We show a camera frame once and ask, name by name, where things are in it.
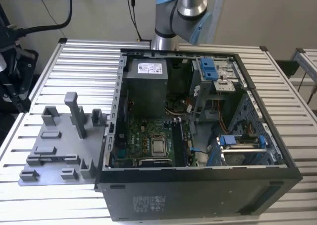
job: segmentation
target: cable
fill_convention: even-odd
[[[137,21],[135,20],[135,11],[134,11],[134,7],[135,7],[135,0],[131,0],[131,6],[132,6],[132,11],[133,11],[133,19],[134,19],[134,23],[135,26],[137,27]]]
[[[167,108],[165,108],[165,110],[167,112],[169,112],[170,114],[175,115],[175,116],[180,116],[180,115],[184,115],[185,114],[185,113],[175,113],[175,112],[172,112],[172,111],[168,110]]]
[[[62,24],[57,24],[57,25],[47,25],[47,26],[37,26],[37,27],[32,27],[32,28],[21,28],[21,29],[18,29],[18,34],[19,34],[19,37],[24,37],[25,35],[27,34],[30,34],[30,33],[37,33],[37,32],[43,32],[43,31],[49,31],[49,30],[56,30],[56,29],[61,29],[61,28],[64,28],[66,27],[70,20],[71,20],[71,17],[72,17],[72,13],[73,13],[73,1],[72,0],[69,0],[69,13],[68,13],[68,17],[66,19],[65,22],[63,22]]]
[[[191,152],[201,152],[201,153],[204,153],[204,154],[209,154],[209,152],[203,152],[203,151],[201,151],[200,149],[195,148],[195,147],[191,147],[191,148],[190,148],[190,151],[191,151]]]
[[[302,86],[302,83],[303,83],[303,81],[304,81],[305,76],[306,76],[306,72],[305,72],[305,74],[304,74],[304,76],[303,76],[303,78],[302,78],[301,83],[299,84],[299,87],[298,87],[297,92],[299,92],[299,90],[300,90],[300,88],[301,88],[301,86]]]
[[[218,113],[219,113],[219,124],[220,127],[222,128],[222,130],[224,131],[225,134],[228,134],[228,130],[223,122],[222,116],[221,116],[221,112],[220,112],[220,101],[218,100]]]
[[[253,133],[253,130],[252,130],[252,123],[250,123],[250,127],[249,127],[249,131],[248,133]]]
[[[51,19],[54,21],[54,23],[55,23],[56,25],[58,25],[58,23],[56,23],[55,19],[54,19],[53,16],[51,15],[51,13],[50,13],[48,7],[46,6],[46,4],[45,4],[45,2],[44,2],[44,0],[41,0],[41,2],[43,3],[43,5],[44,5],[46,11],[49,13],[49,16],[51,17]],[[61,29],[60,29],[60,32],[62,33],[62,35],[64,36],[64,38],[66,38],[65,34],[63,33],[63,31],[62,31]]]
[[[311,93],[311,95],[309,96],[309,99],[308,99],[308,101],[307,101],[307,105],[309,105],[309,103],[311,102],[311,100],[312,100],[312,98],[313,98],[313,93]]]
[[[129,1],[129,0],[127,0],[127,1],[128,1],[128,7],[129,7],[129,12],[130,12],[131,21],[132,21],[132,23],[133,23],[133,25],[134,25],[134,27],[135,27],[135,30],[137,31],[137,34],[138,34],[139,39],[142,40],[141,35],[140,35],[140,33],[139,33],[139,30],[138,30],[138,28],[137,28],[137,25],[136,25],[135,22],[133,21],[133,17],[132,17],[132,13],[131,13],[131,7],[130,7],[130,1]]]

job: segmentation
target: label sticker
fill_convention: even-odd
[[[165,202],[165,195],[133,196],[133,210],[136,213],[160,213],[164,211]]]
[[[139,63],[138,73],[140,74],[163,74],[161,63]]]
[[[190,111],[192,110],[192,108],[193,108],[193,106],[191,106],[190,104],[188,105],[188,107],[187,107],[187,113],[190,113]]]

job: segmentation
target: slotted aluminum surface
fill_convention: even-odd
[[[299,63],[315,83],[317,82],[317,50],[297,49],[292,59]]]
[[[101,193],[93,185],[19,187],[17,181],[25,159],[42,124],[45,105],[63,105],[67,91],[78,93],[84,111],[100,108],[110,112],[113,82],[120,48],[147,49],[147,43],[68,40],[59,44],[39,84],[31,94],[32,107],[20,114],[0,148],[0,222],[18,224],[114,224]],[[279,133],[304,179],[259,217],[196,220],[143,221],[144,224],[317,224],[317,124],[291,83],[269,53],[259,47],[181,45],[181,51],[239,54]],[[136,224],[121,222],[116,224]]]

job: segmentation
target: black cable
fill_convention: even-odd
[[[54,21],[54,23],[55,23],[56,25],[58,25],[58,23],[55,21],[55,19],[54,19],[53,16],[51,15],[51,13],[50,13],[48,7],[46,6],[46,4],[45,4],[45,2],[44,2],[44,0],[41,0],[41,2],[43,3],[43,5],[44,5],[46,11],[48,12],[49,16],[51,17],[51,19]],[[62,31],[61,29],[60,29],[60,32],[62,33],[62,35],[64,36],[64,38],[66,38],[65,34],[63,33],[63,31]]]
[[[305,74],[304,74],[304,76],[303,76],[303,78],[302,78],[301,83],[299,84],[299,87],[298,87],[297,92],[299,92],[299,90],[301,89],[301,86],[302,86],[302,83],[303,83],[303,81],[304,81],[305,76],[306,76],[306,72],[305,72]]]
[[[209,152],[203,152],[203,151],[193,151],[193,152],[201,152],[201,153],[204,153],[204,154],[209,154]]]
[[[212,124],[212,126],[211,126],[211,134],[210,134],[210,136],[209,136],[209,138],[208,138],[207,146],[209,146],[209,145],[211,144],[211,141],[212,141],[213,139],[217,138],[217,135],[215,134],[215,129],[216,129],[218,126],[220,126],[220,122],[219,122],[219,121],[217,121],[217,122],[215,122],[215,123]]]
[[[311,100],[312,100],[312,98],[313,98],[313,93],[311,93],[311,95],[309,96],[309,99],[308,99],[308,101],[307,101],[307,105],[309,105],[309,103],[311,102]]]
[[[25,29],[22,28],[22,29],[18,29],[17,31],[19,32],[20,37],[24,37],[25,35],[30,34],[30,33],[37,33],[37,32],[42,32],[42,31],[61,29],[61,28],[66,27],[69,24],[71,17],[72,17],[72,13],[73,13],[73,3],[72,3],[72,0],[69,0],[68,17],[67,17],[66,21],[63,22],[62,24],[37,26],[37,27],[25,28]]]
[[[133,23],[133,25],[134,25],[134,27],[135,27],[135,30],[137,31],[137,34],[138,34],[139,39],[142,40],[141,35],[140,35],[140,33],[139,33],[139,30],[138,30],[138,28],[137,28],[137,25],[136,25],[135,22],[133,21],[133,17],[132,17],[132,13],[131,13],[131,7],[130,7],[130,1],[129,1],[129,0],[127,0],[127,1],[128,1],[128,7],[129,7],[129,12],[130,12],[131,21],[132,21],[132,23]]]
[[[134,19],[135,27],[138,29],[137,21],[135,19],[135,10],[134,10],[135,0],[131,0],[131,6],[132,6],[132,11],[133,11],[133,19]]]

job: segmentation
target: motherboard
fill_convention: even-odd
[[[194,165],[193,145],[188,121],[140,120],[131,118],[127,146],[117,149],[114,166],[174,167]]]

